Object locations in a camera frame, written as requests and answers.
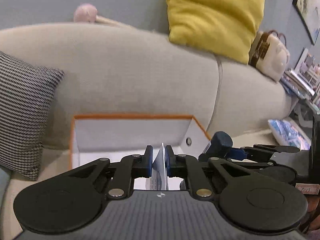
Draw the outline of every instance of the sofa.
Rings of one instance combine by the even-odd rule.
[[[60,68],[43,138],[38,181],[68,170],[74,114],[193,114],[210,135],[227,132],[235,147],[274,144],[267,119],[288,116],[279,83],[251,66],[177,46],[164,34],[96,24],[40,24],[0,31],[0,51],[32,65]],[[13,200],[35,182],[0,169],[2,240],[21,231]]]

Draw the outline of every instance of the stuffed toy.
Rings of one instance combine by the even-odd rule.
[[[89,22],[89,23],[97,22],[97,23],[107,24],[115,27],[133,28],[130,25],[99,16],[97,8],[94,5],[89,3],[84,3],[76,9],[74,13],[73,21]]]

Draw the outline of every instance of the blue wall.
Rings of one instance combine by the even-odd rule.
[[[0,29],[71,21],[76,7],[84,2],[95,5],[105,17],[138,28],[168,33],[165,0],[0,0]],[[276,29],[287,36],[292,65],[296,64],[304,47],[310,48],[316,58],[320,52],[320,39],[313,47],[292,0],[266,0],[260,29]]]

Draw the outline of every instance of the book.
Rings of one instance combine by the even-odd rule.
[[[302,86],[299,81],[297,81],[294,77],[288,76],[286,74],[283,75],[283,78],[285,78],[290,84],[292,84],[294,87],[299,89],[300,92],[307,94],[308,91],[305,89],[304,86]]]
[[[285,73],[293,78],[297,84],[304,87],[307,92],[309,92],[312,96],[315,94],[312,87],[310,87],[297,73],[293,71],[293,69],[286,70]]]
[[[280,79],[281,83],[283,84],[284,86],[284,89],[289,89],[290,91],[292,91],[298,98],[300,99],[306,99],[306,94],[299,91],[299,88],[295,85],[292,85],[290,83],[290,81],[288,81],[286,78],[282,77]]]

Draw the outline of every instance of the blue package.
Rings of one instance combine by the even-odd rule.
[[[309,150],[310,144],[303,135],[286,120],[268,120],[273,136],[280,145],[294,146],[300,150]]]

